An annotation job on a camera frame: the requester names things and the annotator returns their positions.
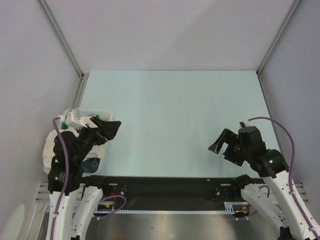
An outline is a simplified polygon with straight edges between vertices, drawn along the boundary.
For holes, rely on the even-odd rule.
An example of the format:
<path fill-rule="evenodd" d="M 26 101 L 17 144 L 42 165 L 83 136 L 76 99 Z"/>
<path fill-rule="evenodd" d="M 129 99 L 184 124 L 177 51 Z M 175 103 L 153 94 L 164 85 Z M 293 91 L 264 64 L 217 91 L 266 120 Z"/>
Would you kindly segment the cream t shirt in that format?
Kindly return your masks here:
<path fill-rule="evenodd" d="M 72 127 L 68 129 L 59 129 L 60 133 L 66 132 L 71 134 L 72 137 L 78 137 L 79 133 Z M 43 149 L 43 165 L 47 168 L 51 168 L 52 158 L 54 154 L 55 138 L 57 137 L 57 132 L 55 130 L 51 131 L 46 138 L 44 149 Z M 84 158 L 83 162 L 88 159 L 101 159 L 105 155 L 105 145 L 95 145 L 92 150 Z"/>

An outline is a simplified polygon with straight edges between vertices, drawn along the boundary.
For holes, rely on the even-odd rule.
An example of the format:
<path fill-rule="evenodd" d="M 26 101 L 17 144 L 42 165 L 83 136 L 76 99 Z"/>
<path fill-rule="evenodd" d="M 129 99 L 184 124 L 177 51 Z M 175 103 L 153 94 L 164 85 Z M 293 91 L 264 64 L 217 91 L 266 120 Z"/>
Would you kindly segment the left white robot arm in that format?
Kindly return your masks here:
<path fill-rule="evenodd" d="M 48 240 L 80 240 L 85 237 L 98 203 L 110 196 L 111 188 L 104 177 L 92 175 L 94 183 L 86 185 L 80 206 L 76 213 L 73 212 L 84 172 L 81 163 L 94 146 L 113 140 L 122 124 L 120 121 L 104 121 L 96 116 L 91 116 L 89 120 L 94 127 L 81 122 L 79 135 L 71 140 L 65 139 L 61 132 L 57 133 L 57 143 L 62 150 L 53 149 L 54 157 L 48 174 Z"/>

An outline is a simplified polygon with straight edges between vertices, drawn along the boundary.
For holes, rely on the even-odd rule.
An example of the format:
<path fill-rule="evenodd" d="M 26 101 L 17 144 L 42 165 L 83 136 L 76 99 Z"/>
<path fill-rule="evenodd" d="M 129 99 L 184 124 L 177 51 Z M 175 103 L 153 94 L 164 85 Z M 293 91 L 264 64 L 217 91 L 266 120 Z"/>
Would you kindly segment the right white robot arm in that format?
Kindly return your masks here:
<path fill-rule="evenodd" d="M 208 150 L 218 154 L 223 146 L 224 159 L 241 166 L 248 162 L 273 193 L 277 204 L 261 193 L 247 174 L 233 179 L 231 196 L 245 200 L 277 230 L 280 240 L 318 240 L 320 225 L 304 203 L 296 185 L 289 179 L 290 169 L 283 155 L 268 149 L 255 126 L 242 127 L 237 133 L 225 128 Z"/>

